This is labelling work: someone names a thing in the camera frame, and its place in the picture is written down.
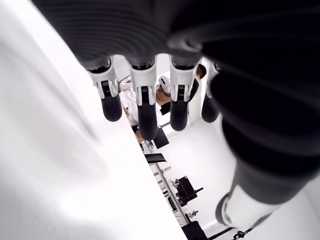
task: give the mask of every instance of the white shirt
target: white shirt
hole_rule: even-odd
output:
[[[139,124],[138,118],[138,105],[136,99],[136,93],[133,89],[133,83],[120,83],[120,100],[123,108],[129,108],[128,121],[131,126],[137,126]],[[162,116],[161,106],[155,102],[156,121],[160,123]]]

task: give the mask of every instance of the man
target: man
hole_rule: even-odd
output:
[[[155,113],[156,120],[159,123],[162,116],[161,107],[171,101],[170,81],[166,76],[159,78],[159,87],[156,89],[155,96]],[[118,86],[121,106],[125,112],[126,117],[131,127],[136,127],[139,124],[138,119],[138,105],[136,100],[136,93],[133,89],[133,83],[120,83]],[[140,132],[135,133],[138,142],[141,143],[144,139],[141,137]]]
[[[190,99],[189,102],[194,98],[196,95],[198,88],[199,88],[199,81],[207,74],[207,70],[205,66],[199,64],[195,71],[195,78],[193,81],[193,85],[190,92]]]
[[[205,66],[203,66],[202,64],[199,64],[198,67],[196,68],[195,71],[195,78],[193,80],[193,84],[192,84],[192,88],[191,88],[191,92],[190,92],[190,99],[189,102],[194,98],[194,96],[196,95],[196,92],[198,91],[199,88],[199,81],[207,74],[207,70],[205,68]],[[168,102],[167,104],[164,104],[161,108],[161,113],[162,115],[165,115],[167,113],[170,112],[170,108],[171,108],[171,103]]]

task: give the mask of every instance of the white robot part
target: white robot part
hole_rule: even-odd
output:
[[[148,87],[149,104],[156,103],[156,87],[157,87],[157,56],[152,67],[146,70],[134,69],[128,62],[131,79],[133,82],[133,90],[136,95],[136,103],[142,106],[142,90],[141,87]]]
[[[207,81],[206,81],[206,90],[205,90],[206,95],[210,99],[212,98],[212,94],[211,94],[211,91],[210,91],[211,81],[218,73],[219,72],[216,70],[215,64],[212,61],[210,61],[209,69],[208,69],[208,78],[207,78]]]
[[[232,195],[224,200],[222,219],[234,228],[251,228],[262,217],[273,213],[281,204],[266,204],[250,197],[239,186],[235,186]]]
[[[170,58],[170,84],[171,84],[171,99],[176,102],[178,100],[178,87],[184,85],[184,102],[188,102],[190,98],[190,92],[194,83],[194,72],[197,69],[198,64],[189,70],[180,70],[175,68]]]
[[[170,97],[171,96],[170,80],[166,76],[161,76],[161,77],[159,77],[158,82],[159,82],[160,86],[162,87],[164,94],[167,97]]]
[[[98,89],[101,99],[105,99],[105,94],[102,87],[102,82],[104,81],[108,81],[111,96],[115,98],[118,95],[118,78],[115,71],[113,56],[110,57],[110,61],[111,65],[107,71],[101,73],[92,73],[87,70],[93,81],[93,85]]]

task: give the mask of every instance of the robotic hand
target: robotic hand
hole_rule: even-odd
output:
[[[237,159],[231,190],[216,207],[220,223],[254,228],[319,173],[320,34],[310,27],[320,17],[317,3],[33,2],[89,71],[109,121],[122,112],[112,56],[126,57],[146,140],[157,134],[156,55],[171,55],[177,131],[187,124],[193,71],[202,57],[212,61],[202,117],[211,123],[221,113]]]

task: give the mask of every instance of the dark hair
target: dark hair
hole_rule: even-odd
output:
[[[202,64],[199,64],[198,67],[196,68],[195,74],[197,74],[200,77],[200,79],[202,79],[207,74],[207,70],[205,66],[203,66]]]

